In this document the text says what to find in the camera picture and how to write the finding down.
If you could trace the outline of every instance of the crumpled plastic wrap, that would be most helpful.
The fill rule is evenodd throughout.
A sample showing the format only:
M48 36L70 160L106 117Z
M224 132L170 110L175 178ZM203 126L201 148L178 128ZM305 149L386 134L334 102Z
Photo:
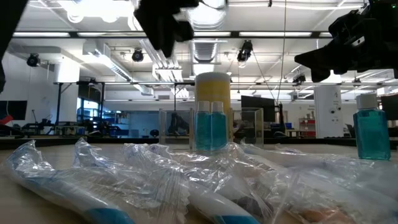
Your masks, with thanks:
M92 223L185 223L188 191L179 172L124 166L97 155L82 139L76 148L98 157L77 155L74 167L55 170L30 141L6 159L4 168L17 183Z
M125 144L121 154L111 160L81 139L73 167L54 170L30 142L5 165L21 185L93 223L184 223L188 204L219 224L398 223L392 162L235 143L220 152ZM117 215L88 212L97 208Z
M389 161L241 145L296 175L283 209L310 223L398 223L398 166Z

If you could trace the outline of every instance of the column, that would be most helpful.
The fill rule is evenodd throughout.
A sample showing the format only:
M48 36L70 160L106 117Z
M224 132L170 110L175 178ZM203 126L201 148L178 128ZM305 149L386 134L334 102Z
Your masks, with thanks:
M340 86L314 88L317 138L343 137Z
M56 82L77 82L80 75L80 65L75 61L65 58L60 64L55 65ZM62 85L66 89L61 94L60 122L76 121L76 108L78 98L78 85Z

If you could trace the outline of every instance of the table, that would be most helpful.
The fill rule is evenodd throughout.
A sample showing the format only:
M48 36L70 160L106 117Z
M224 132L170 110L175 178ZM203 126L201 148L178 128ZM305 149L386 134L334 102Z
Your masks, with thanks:
M95 146L103 148L101 154L108 156L112 159L118 159L121 154L118 154L123 145L122 144L94 144ZM285 147L292 147L303 152L311 153L337 153L345 154L348 156L356 156L355 147L346 146L331 146L331 145L283 145ZM73 163L74 145L66 146L51 146L40 147L38 150L42 151L45 159L53 165L55 169L67 169ZM175 145L174 148L185 148L185 146ZM265 145L266 149L274 149L274 145ZM12 150L0 151L0 161L3 161ZM396 152L392 153L392 159L398 161ZM2 171L0 174L0 217L2 224L14 223L29 223L29 224L74 224L74 223L87 223L76 213L56 206L35 193L21 187L12 182L5 173ZM200 214L189 212L186 216L187 224L197 223L210 223L201 217ZM277 222L278 224L295 224L297 223L293 218L288 215L283 215Z

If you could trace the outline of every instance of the computer screen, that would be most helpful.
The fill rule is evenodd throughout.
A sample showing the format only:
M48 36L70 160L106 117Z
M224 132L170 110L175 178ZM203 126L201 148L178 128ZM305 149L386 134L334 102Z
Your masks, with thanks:
M0 101L0 119L8 114L16 121L25 120L27 101Z
M398 120L398 94L382 96L381 105L389 121Z
M251 121L254 113L253 108L262 108L264 112L264 121L275 122L275 101L273 99L261 98L255 96L241 96L242 120Z

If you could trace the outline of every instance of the clear plastic container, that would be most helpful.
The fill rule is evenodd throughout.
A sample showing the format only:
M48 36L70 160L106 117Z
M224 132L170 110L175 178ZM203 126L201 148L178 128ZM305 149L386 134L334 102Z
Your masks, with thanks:
M198 112L195 116L195 149L211 149L211 116L210 102L198 101Z
M357 96L356 102L358 112L354 114L354 127L359 158L390 159L386 114L377 109L376 94Z
M211 150L219 150L228 142L223 102L212 102L211 111Z

